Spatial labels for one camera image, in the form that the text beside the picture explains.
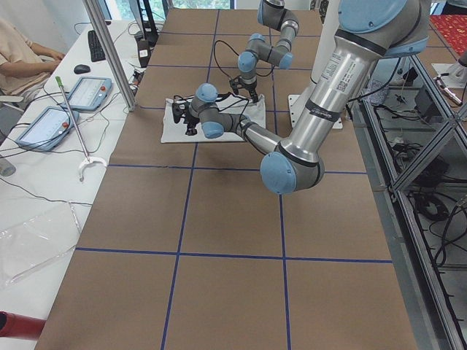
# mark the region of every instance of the keyboard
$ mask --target keyboard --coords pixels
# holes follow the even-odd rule
[[[88,44],[91,62],[104,61],[105,52],[104,49],[102,49],[102,45],[99,42],[96,31],[90,30],[88,32]]]

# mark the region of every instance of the plastic bag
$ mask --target plastic bag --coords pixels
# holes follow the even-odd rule
[[[0,289],[73,252],[80,237],[73,207],[62,203],[0,232]]]

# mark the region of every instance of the small robot arm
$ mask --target small robot arm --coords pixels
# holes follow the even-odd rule
[[[271,62],[279,65],[289,60],[288,41],[298,32],[298,22],[288,10],[281,14],[286,20],[277,19],[276,10],[283,8],[283,3],[263,0],[260,4],[260,23],[280,27],[281,39],[275,49],[277,55],[273,55],[273,48],[268,49],[259,36],[252,36],[242,54],[250,58],[239,59],[245,82],[254,79],[258,59],[266,56],[266,61],[274,60]],[[215,102],[217,90],[210,84],[203,84],[196,91],[190,113],[200,119],[207,138],[215,139],[224,132],[236,133],[265,154],[260,173],[270,191],[285,194],[313,187],[324,174],[318,150],[375,63],[381,58],[413,55],[425,49],[430,5],[431,0],[341,0],[340,27],[334,36],[336,49],[286,138],[260,127],[247,116],[219,113]]]
[[[240,75],[230,80],[235,94],[244,88],[250,94],[253,103],[258,102],[256,93],[256,65],[264,61],[288,69],[293,60],[292,43],[298,35],[298,19],[290,10],[285,8],[283,0],[263,0],[258,9],[258,22],[271,29],[280,31],[280,38],[275,46],[266,42],[261,34],[253,34],[248,41],[247,48],[238,59]]]

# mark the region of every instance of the red cup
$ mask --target red cup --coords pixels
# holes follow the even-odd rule
[[[42,333],[45,320],[0,311],[0,337],[36,341]]]

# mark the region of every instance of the computer mouse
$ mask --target computer mouse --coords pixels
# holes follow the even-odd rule
[[[88,73],[90,72],[90,67],[86,66],[85,64],[78,64],[76,67],[74,67],[73,72],[75,74]]]

